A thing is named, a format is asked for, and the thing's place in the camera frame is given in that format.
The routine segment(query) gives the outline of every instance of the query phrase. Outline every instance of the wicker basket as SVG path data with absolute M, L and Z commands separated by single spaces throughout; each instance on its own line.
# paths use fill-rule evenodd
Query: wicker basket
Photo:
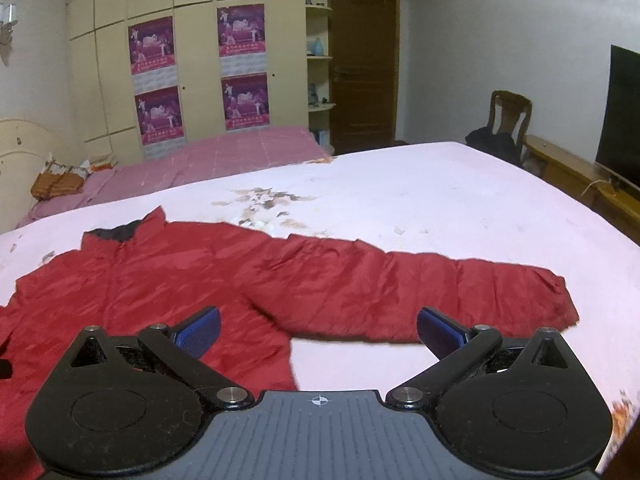
M 82 186 L 84 186 L 84 178 L 78 174 L 67 172 L 56 176 L 60 178 L 49 188 L 50 198 L 79 193 L 82 190 Z
M 46 200 L 49 198 L 49 190 L 62 178 L 61 174 L 53 174 L 50 172 L 53 161 L 47 164 L 45 170 L 36 177 L 36 181 L 31 186 L 31 196 L 36 200 Z

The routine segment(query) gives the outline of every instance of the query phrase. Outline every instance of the wooden chair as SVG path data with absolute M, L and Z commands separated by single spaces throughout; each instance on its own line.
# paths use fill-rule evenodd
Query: wooden chair
M 498 132 L 507 132 L 513 135 L 513 131 L 518 124 L 518 120 L 522 113 L 525 114 L 520 129 L 518 131 L 518 137 L 516 138 L 516 152 L 518 156 L 522 154 L 522 142 L 524 135 L 527 133 L 529 122 L 531 121 L 531 111 L 533 110 L 533 104 L 526 97 L 508 90 L 496 90 L 491 94 L 491 109 L 489 110 L 489 122 L 487 127 L 493 131 L 495 123 L 495 106 L 500 105 L 502 114 L 500 117 L 500 126 L 498 126 Z

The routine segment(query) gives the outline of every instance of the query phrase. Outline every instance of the bed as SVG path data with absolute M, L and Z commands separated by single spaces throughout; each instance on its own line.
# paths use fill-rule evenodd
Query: bed
M 40 136 L 48 134 L 46 130 L 43 132 L 40 132 Z M 58 160 L 67 153 L 57 145 L 49 151 Z M 72 209 L 132 198 L 201 180 L 328 157 L 305 128 L 269 127 L 254 132 L 216 136 L 189 143 L 165 158 L 98 171 L 89 176 L 80 193 L 56 197 L 29 208 L 33 200 L 30 200 L 28 190 L 46 156 L 46 150 L 41 149 L 36 159 L 37 165 L 30 169 L 33 176 L 13 178 L 28 182 L 27 186 L 20 188 L 20 195 L 16 190 L 16 195 L 24 198 L 20 202 L 20 206 L 24 203 L 22 211 L 28 210 L 28 213 L 10 227 L 16 223 L 22 227 Z
M 260 207 L 271 190 L 308 200 Z M 229 222 L 274 237 L 359 238 L 387 251 L 549 268 L 565 277 L 580 314 L 564 337 L 615 415 L 601 468 L 637 414 L 640 248 L 536 177 L 453 142 L 236 174 L 44 218 L 0 235 L 0 303 L 18 277 L 78 248 L 83 232 L 131 222 L 157 206 L 169 221 Z M 302 390 L 375 388 L 384 396 L 436 359 L 420 345 L 294 339 L 291 361 Z
M 55 153 L 62 164 L 82 160 L 76 147 L 38 124 L 0 120 L 0 232 L 13 229 L 34 205 L 31 185 L 49 153 Z

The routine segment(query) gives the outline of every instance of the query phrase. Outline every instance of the white wall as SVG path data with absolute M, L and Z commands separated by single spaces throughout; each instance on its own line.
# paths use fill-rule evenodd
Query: white wall
M 13 49 L 0 62 L 0 119 L 33 121 L 82 150 L 72 105 L 66 0 L 0 0 L 17 4 Z
M 529 133 L 594 160 L 610 45 L 640 52 L 640 0 L 409 0 L 408 142 L 462 141 L 495 89 L 533 101 Z

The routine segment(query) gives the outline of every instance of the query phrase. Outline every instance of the circular pad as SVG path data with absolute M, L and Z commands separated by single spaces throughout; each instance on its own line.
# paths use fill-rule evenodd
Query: circular pad
M 584 382 L 540 368 L 479 376 L 444 394 L 436 423 L 466 462 L 498 476 L 551 478 L 597 462 L 610 435 L 606 405 Z
M 544 433 L 566 419 L 562 400 L 543 392 L 508 392 L 494 400 L 494 416 L 507 428 L 525 433 Z
M 139 421 L 146 402 L 129 390 L 98 390 L 76 400 L 71 416 L 78 426 L 94 431 L 117 431 Z

